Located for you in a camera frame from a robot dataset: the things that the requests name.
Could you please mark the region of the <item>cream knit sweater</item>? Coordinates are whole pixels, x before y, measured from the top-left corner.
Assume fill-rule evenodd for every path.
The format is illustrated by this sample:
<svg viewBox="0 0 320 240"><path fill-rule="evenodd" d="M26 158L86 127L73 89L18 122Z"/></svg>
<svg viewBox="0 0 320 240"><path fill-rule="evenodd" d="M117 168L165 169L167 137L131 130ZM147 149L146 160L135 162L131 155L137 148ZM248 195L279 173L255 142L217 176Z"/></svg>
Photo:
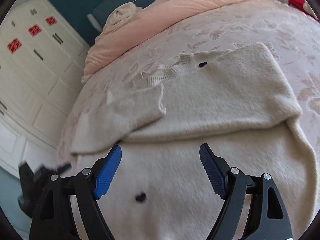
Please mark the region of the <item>cream knit sweater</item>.
<svg viewBox="0 0 320 240"><path fill-rule="evenodd" d="M205 239L222 202L199 158L207 143L242 172L268 172L293 235L315 208L315 153L299 126L302 109L268 48L182 55L141 73L84 110L71 152L81 166L116 143L122 159L99 202L116 239Z"/></svg>

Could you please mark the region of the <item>white panelled wardrobe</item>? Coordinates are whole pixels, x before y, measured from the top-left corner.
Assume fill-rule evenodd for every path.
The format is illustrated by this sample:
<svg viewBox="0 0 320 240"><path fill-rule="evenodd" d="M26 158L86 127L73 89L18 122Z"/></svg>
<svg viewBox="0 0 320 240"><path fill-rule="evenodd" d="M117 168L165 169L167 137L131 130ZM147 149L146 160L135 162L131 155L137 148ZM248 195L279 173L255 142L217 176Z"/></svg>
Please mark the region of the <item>white panelled wardrobe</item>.
<svg viewBox="0 0 320 240"><path fill-rule="evenodd" d="M48 0L14 7L1 23L1 167L13 176L23 161L55 166L88 49Z"/></svg>

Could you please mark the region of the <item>peach folded duvet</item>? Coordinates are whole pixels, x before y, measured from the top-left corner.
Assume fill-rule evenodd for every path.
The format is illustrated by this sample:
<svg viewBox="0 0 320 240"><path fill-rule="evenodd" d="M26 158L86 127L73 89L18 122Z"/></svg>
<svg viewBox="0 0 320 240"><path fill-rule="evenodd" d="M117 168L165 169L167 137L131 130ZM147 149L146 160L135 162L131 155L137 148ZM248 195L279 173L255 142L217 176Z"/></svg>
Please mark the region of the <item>peach folded duvet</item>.
<svg viewBox="0 0 320 240"><path fill-rule="evenodd" d="M156 0L148 7L111 25L105 24L85 59L82 83L128 50L173 24L225 5L250 0Z"/></svg>

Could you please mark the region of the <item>pink butterfly bedspread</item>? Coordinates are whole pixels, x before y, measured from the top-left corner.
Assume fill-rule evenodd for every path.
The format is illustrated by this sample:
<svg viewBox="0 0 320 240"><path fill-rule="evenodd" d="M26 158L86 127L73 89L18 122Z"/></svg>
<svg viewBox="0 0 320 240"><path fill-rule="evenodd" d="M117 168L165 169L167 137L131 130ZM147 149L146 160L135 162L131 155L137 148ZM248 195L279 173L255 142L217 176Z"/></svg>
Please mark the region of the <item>pink butterfly bedspread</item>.
<svg viewBox="0 0 320 240"><path fill-rule="evenodd" d="M140 72L174 64L181 53L238 49L261 42L293 88L303 116L300 125L319 151L319 23L283 3L252 0L182 20L118 57L83 87L63 128L56 156L69 160L80 114L106 103L106 94Z"/></svg>

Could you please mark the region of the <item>cream crumpled garment on duvet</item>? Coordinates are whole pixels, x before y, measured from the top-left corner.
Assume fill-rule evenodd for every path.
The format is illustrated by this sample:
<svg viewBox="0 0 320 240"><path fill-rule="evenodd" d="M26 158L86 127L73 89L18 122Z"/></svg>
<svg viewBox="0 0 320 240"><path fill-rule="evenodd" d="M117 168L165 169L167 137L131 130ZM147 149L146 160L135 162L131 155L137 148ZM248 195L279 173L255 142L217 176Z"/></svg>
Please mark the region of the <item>cream crumpled garment on duvet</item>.
<svg viewBox="0 0 320 240"><path fill-rule="evenodd" d="M117 7L116 9L114 9L114 11L112 11L109 14L105 25L113 26L118 22L120 22L121 20L126 19L141 10L142 8L136 6L133 2L122 4L121 6Z"/></svg>

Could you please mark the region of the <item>red fabric item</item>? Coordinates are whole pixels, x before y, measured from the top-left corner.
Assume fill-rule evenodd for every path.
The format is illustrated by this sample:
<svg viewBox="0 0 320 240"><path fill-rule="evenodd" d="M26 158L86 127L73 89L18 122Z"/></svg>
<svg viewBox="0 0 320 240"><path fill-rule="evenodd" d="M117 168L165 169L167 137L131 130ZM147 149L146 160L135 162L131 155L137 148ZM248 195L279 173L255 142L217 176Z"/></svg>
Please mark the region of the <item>red fabric item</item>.
<svg viewBox="0 0 320 240"><path fill-rule="evenodd" d="M317 19L316 14L306 0L288 0L288 5Z"/></svg>

